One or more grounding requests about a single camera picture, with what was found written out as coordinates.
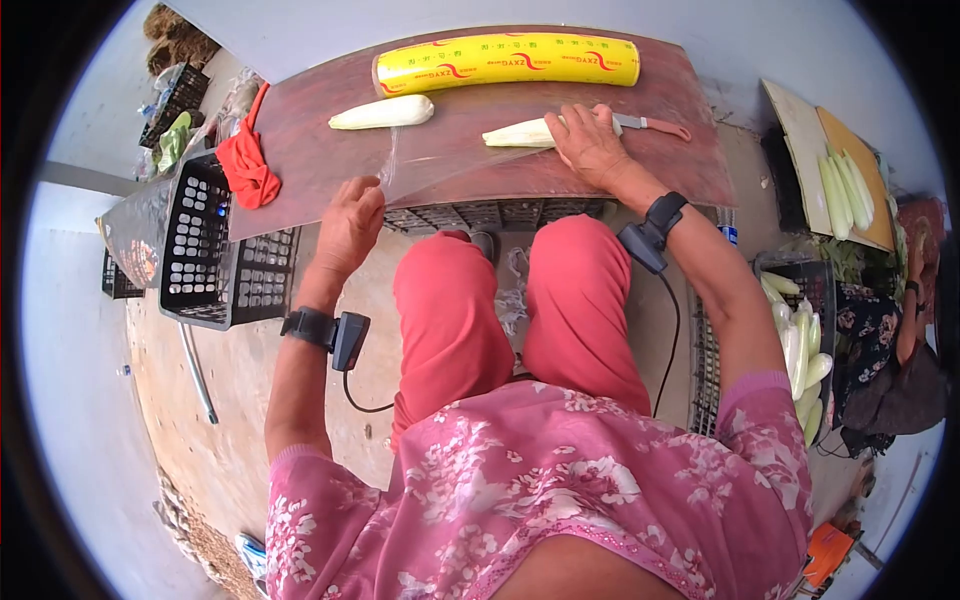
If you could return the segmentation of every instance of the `pink floral shirt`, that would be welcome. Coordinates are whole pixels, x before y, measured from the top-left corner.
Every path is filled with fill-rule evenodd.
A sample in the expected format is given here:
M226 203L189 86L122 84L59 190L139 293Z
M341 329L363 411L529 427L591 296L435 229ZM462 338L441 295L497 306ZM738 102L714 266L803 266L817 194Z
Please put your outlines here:
M786 375L740 379L717 437L521 381L408 429L386 492L290 446L270 472L271 597L489 598L538 541L569 534L691 600L779 598L812 524Z

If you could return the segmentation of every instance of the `knife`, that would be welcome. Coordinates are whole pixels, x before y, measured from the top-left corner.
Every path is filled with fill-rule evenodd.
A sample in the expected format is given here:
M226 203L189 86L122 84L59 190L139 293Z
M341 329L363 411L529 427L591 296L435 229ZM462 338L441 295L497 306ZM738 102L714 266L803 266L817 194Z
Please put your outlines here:
M693 136L690 135L690 132L686 128L680 127L679 125L674 125L673 123L667 123L666 121L661 121L659 119L648 119L647 117L632 117L629 114L620 114L615 112L613 118L622 125L623 127L630 127L635 130L656 130L658 132L670 133L671 135L676 135L684 142L688 142L693 139Z

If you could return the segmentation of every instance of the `ground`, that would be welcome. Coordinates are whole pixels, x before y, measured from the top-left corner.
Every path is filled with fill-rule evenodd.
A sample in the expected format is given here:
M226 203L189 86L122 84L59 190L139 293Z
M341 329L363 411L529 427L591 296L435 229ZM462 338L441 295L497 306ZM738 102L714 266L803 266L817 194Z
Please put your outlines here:
M211 85L221 83L215 77ZM739 204L738 248L746 258L753 258L757 252L776 249L789 238L777 226L776 192L757 137L727 125L717 127ZM611 206L604 220L619 230L636 216L623 206ZM300 273L312 256L318 231L318 225L301 231L296 263ZM502 236L497 268L501 289L516 285L516 277L506 266L509 249L527 248L532 239L532 233ZM392 402L396 392L401 345L391 283L397 262L415 241L384 229L338 303L338 312L349 310L372 319L357 368L350 374L353 397L364 406ZM659 417L686 428L691 384L691 294L676 266L671 264L665 273L677 293L682 318L677 357ZM262 539L269 472L262 432L281 320L242 324L227 332L193 328L201 370L220 419L218 425L211 425L185 366L177 324L158 313L156 302L156 290L148 290L141 300L128 301L128 334L133 375L157 461L191 508L211 527L230 540L239 532ZM637 264L625 310L637 367L654 396L673 339L673 306L663 285ZM524 332L521 322L512 339L516 349L521 348ZM341 377L329 371L326 383L326 422L334 459L366 483L386 488L393 462L386 447L392 411L367 415L354 410L343 395ZM839 436L833 435L824 447L838 444ZM832 516L847 499L858 465L859 461L810 452L817 523Z

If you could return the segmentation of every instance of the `white wall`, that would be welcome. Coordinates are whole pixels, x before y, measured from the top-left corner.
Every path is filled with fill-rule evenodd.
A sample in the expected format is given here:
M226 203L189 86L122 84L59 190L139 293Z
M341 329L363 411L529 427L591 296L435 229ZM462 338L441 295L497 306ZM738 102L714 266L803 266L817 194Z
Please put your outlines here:
M94 220L121 200L119 196L39 181L30 209L30 224L34 228L99 233Z
M53 183L37 189L21 292L36 440L68 520L121 597L224 597L151 506L156 460L132 379L118 374L129 362L126 305L100 291L104 243L81 232L114 200Z
M67 103L47 160L133 179L146 123L136 110L154 84L147 72L153 42L143 35L154 3L134 2L104 40Z
M944 427L945 422L940 421L923 433L897 436L886 456L876 457L876 486L870 497L861 501L858 519L864 532L861 543L885 563L917 511L940 452ZM837 571L824 600L859 598L875 576L876 570L852 552L851 561Z
M842 0L169 0L270 83L392 39L481 25L597 27L681 44L728 122L766 127L759 78L822 105L886 153L894 181L944 198L920 114L882 46Z

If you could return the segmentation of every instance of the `table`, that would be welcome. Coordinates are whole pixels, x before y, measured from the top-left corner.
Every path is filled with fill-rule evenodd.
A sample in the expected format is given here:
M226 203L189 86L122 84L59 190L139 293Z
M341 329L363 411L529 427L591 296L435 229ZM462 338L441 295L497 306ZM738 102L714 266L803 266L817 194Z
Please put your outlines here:
M335 131L327 120L379 100L372 60L425 41L486 33L557 32L629 39L640 56L632 87L563 82L468 85L428 92L436 112L407 128ZM230 212L229 237L245 239L321 220L341 182L384 180L388 209L424 204L542 198L609 198L575 176L557 153L487 148L480 133L557 111L563 103L610 105L615 112L686 127L689 143L652 130L626 130L623 143L667 186L693 204L736 206L713 115L684 49L648 37L545 25L476 27L407 37L330 60L272 86L255 130L279 195L256 210Z

